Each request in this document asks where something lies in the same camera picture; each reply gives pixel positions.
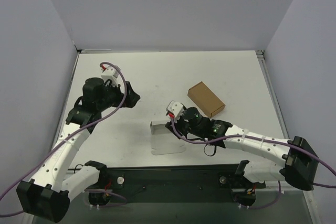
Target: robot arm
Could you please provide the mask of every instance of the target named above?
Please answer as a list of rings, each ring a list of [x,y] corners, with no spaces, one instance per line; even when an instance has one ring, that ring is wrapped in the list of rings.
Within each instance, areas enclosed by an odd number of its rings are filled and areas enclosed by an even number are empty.
[[[90,78],[69,112],[66,124],[55,146],[65,143],[47,159],[29,182],[21,181],[16,189],[24,212],[59,222],[66,214],[70,202],[89,186],[97,183],[106,166],[88,162],[76,174],[64,180],[66,172],[83,142],[90,136],[95,125],[88,127],[66,140],[73,132],[96,120],[101,112],[118,106],[124,94],[117,83],[118,73],[112,67],[105,68],[102,78]],[[130,83],[126,82],[127,96],[122,105],[132,108],[139,101]]]
[[[243,175],[250,182],[285,180],[291,186],[301,190],[313,189],[318,162],[290,146],[271,142],[295,145],[316,156],[305,139],[296,136],[292,141],[252,133],[228,122],[210,120],[203,117],[197,108],[187,109],[183,104],[175,101],[172,101],[166,110],[168,116],[173,118],[166,124],[166,127],[178,138],[186,137],[188,133],[191,133],[204,141],[209,141],[212,145],[242,150],[272,161],[242,161],[237,174]]]

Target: brown box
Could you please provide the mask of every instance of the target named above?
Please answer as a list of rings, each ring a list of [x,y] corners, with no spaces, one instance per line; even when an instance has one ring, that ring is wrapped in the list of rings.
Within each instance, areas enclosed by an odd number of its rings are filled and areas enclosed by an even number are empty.
[[[225,104],[201,81],[188,90],[188,97],[211,118],[225,108]]]

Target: table top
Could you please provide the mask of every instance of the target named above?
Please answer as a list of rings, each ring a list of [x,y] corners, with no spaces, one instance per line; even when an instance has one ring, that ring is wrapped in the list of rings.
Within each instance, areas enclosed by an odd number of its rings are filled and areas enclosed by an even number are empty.
[[[224,111],[214,119],[259,134],[283,137],[254,51],[80,54],[63,122],[82,95],[85,80],[100,76],[99,63],[103,61],[119,66],[141,100],[134,108],[120,109],[99,123],[70,167],[89,160],[108,167],[235,164],[244,159],[266,161],[253,154],[222,148],[214,157],[208,157],[203,153],[203,145],[189,143],[182,153],[151,153],[151,141],[176,144],[181,140],[173,134],[152,135],[150,122],[167,120],[165,108],[171,100],[186,107],[195,106],[187,91],[200,81],[226,104]]]

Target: bolt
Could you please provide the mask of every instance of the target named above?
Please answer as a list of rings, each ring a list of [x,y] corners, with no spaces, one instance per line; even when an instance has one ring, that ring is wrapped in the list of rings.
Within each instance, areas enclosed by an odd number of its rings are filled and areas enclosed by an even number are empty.
[[[119,185],[124,184],[124,181],[125,181],[125,179],[124,179],[123,177],[118,177],[118,178],[117,178],[117,183],[118,183]]]
[[[220,177],[220,178],[219,178],[219,182],[220,182],[221,184],[225,184],[225,183],[226,183],[226,177],[224,177],[224,176]]]

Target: cable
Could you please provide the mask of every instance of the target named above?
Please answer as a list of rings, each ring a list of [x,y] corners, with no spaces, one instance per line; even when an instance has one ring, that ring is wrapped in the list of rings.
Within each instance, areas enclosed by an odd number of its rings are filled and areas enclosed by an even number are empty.
[[[276,202],[278,202],[278,200],[280,199],[281,194],[282,194],[282,193],[281,193],[281,183],[280,183],[280,181],[278,181],[278,184],[279,184],[278,195],[277,195],[277,197],[276,197],[272,202],[267,203],[267,204],[265,204],[265,205],[263,205],[263,206],[260,206],[260,207],[253,207],[253,206],[251,206],[251,207],[248,207],[248,209],[249,209],[249,210],[250,210],[250,209],[251,209],[251,210],[261,210],[261,209],[270,207],[270,206],[274,205]]]
[[[79,166],[79,165],[81,165],[82,167],[84,167],[82,164],[78,164],[78,165],[76,165],[75,168],[73,169],[74,174],[76,173],[77,166]]]
[[[214,152],[213,152],[213,154],[211,154],[211,155],[208,155],[208,154],[206,154],[206,152],[205,152],[205,148],[208,146],[209,144],[206,144],[205,146],[204,146],[204,149],[203,149],[203,152],[204,152],[204,154],[205,155],[207,155],[208,157],[213,157],[213,156],[215,156],[215,154],[216,154],[216,152],[217,152],[217,145],[215,145],[214,147]]]
[[[85,190],[86,192],[88,192],[88,193],[105,193],[105,194],[109,194],[109,195],[111,195],[111,196],[116,196],[116,197],[118,197],[118,198],[120,198],[120,199],[122,199],[122,200],[124,200],[125,202],[123,202],[123,203],[115,203],[115,204],[108,204],[108,205],[105,205],[105,206],[99,206],[99,208],[105,208],[105,207],[119,207],[119,206],[123,206],[123,205],[126,205],[127,204],[127,199],[124,197],[124,196],[122,196],[122,195],[120,195],[120,194],[115,194],[115,193],[113,193],[113,192],[111,192],[111,191],[107,191],[107,190],[100,190],[100,189],[86,189]],[[97,206],[94,206],[94,205],[91,205],[91,204],[88,204],[86,201],[84,201],[84,203],[87,205],[87,206],[93,206],[93,207],[96,207],[96,208],[98,208]]]
[[[111,112],[109,113],[108,115],[102,117],[101,119],[98,119],[92,123],[89,123],[88,125],[85,125],[83,126],[82,128],[79,128],[78,130],[74,131],[73,133],[71,133],[69,136],[67,136],[64,141],[62,141],[61,143],[59,143],[58,145],[56,145],[49,153],[48,155],[38,164],[36,165],[35,167],[33,167],[31,170],[29,170],[27,173],[25,173],[24,175],[22,175],[17,181],[15,181],[14,183],[12,183],[1,195],[0,195],[0,201],[8,194],[8,192],[13,189],[14,186],[16,186],[17,184],[20,183],[21,180],[23,180],[25,177],[27,177],[29,174],[31,174],[32,172],[34,172],[36,169],[39,169],[43,163],[52,156],[53,153],[55,153],[58,149],[60,149],[69,139],[71,139],[73,136],[75,136],[77,133],[91,127],[91,126],[94,126],[96,125],[97,123],[109,118],[110,116],[112,116],[113,114],[115,114],[121,107],[122,105],[124,104],[125,100],[126,100],[126,96],[127,96],[127,85],[126,85],[126,80],[125,80],[125,77],[124,75],[121,73],[120,69],[109,63],[109,62],[102,62],[99,66],[101,68],[106,68],[106,67],[103,67],[104,64],[107,64],[111,67],[113,67],[117,72],[118,74],[120,75],[121,79],[122,79],[122,82],[124,84],[124,96],[120,102],[120,104]],[[0,215],[0,218],[6,218],[6,217],[11,217],[11,216],[15,216],[15,215],[19,215],[19,214],[22,214],[23,211],[19,211],[19,212],[14,212],[12,214],[6,214],[6,215]]]
[[[185,137],[179,135],[179,133],[176,130],[173,118],[171,118],[171,122],[172,122],[172,127],[173,127],[174,133],[179,138],[181,138],[182,140],[184,140],[184,141],[186,141],[188,143],[191,143],[191,144],[210,144],[210,143],[215,143],[215,142],[218,142],[218,141],[221,141],[221,140],[225,140],[225,139],[228,139],[228,138],[232,138],[232,137],[242,137],[243,136],[243,135],[239,135],[239,134],[238,135],[229,135],[229,136],[222,136],[222,137],[219,137],[219,138],[216,138],[216,139],[212,139],[212,140],[209,140],[209,141],[204,141],[204,142],[193,142],[193,141],[189,141]],[[249,139],[257,140],[257,141],[263,141],[261,138],[255,137],[255,136],[246,135],[245,138],[249,138]],[[301,149],[300,147],[297,147],[297,146],[292,145],[292,144],[287,144],[287,143],[275,141],[275,140],[264,139],[264,142],[265,143],[270,143],[270,144],[283,145],[283,146],[292,148],[294,150],[297,150],[299,152],[302,152],[302,153],[306,154],[307,156],[315,159],[317,162],[319,162],[321,165],[323,165],[325,168],[327,168],[334,176],[336,176],[336,170],[334,170],[330,165],[328,165],[326,162],[324,162],[323,160],[321,160],[319,157],[311,154],[310,152],[307,152],[306,150]],[[324,185],[324,184],[319,184],[319,183],[313,183],[313,185],[315,185],[315,186],[321,186],[321,187],[325,187],[325,188],[336,188],[336,186]]]

